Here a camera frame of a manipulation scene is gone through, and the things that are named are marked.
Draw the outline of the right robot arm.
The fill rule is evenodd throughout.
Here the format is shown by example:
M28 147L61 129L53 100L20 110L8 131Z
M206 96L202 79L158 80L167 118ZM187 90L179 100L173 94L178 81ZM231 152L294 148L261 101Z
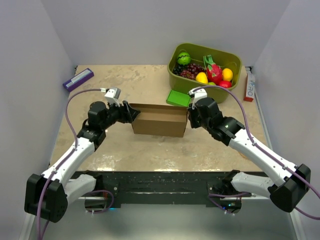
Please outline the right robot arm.
M265 177L234 171L223 183L223 192L230 197L238 192L269 198L280 210L290 213L309 191L311 169L296 165L273 152L247 132L233 117L223 116L211 97L192 96L188 119L193 129L204 128L215 140L231 147L257 165Z

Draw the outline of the brown cardboard box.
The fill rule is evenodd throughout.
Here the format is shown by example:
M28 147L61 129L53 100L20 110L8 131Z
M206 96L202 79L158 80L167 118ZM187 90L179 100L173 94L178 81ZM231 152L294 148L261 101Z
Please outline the brown cardboard box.
M185 134L187 108L173 105L132 103L140 114L131 124L137 135L182 138Z

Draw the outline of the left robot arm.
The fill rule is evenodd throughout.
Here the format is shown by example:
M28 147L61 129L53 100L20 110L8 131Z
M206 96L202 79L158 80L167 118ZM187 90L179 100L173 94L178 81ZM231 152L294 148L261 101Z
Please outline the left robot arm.
M96 101L89 107L88 118L75 141L64 155L42 174L32 174L26 182L24 211L57 223L68 206L79 197L90 193L99 196L104 184L96 177L82 174L71 177L79 166L92 155L106 138L106 130L115 123L133 123L140 114L127 101L105 104Z

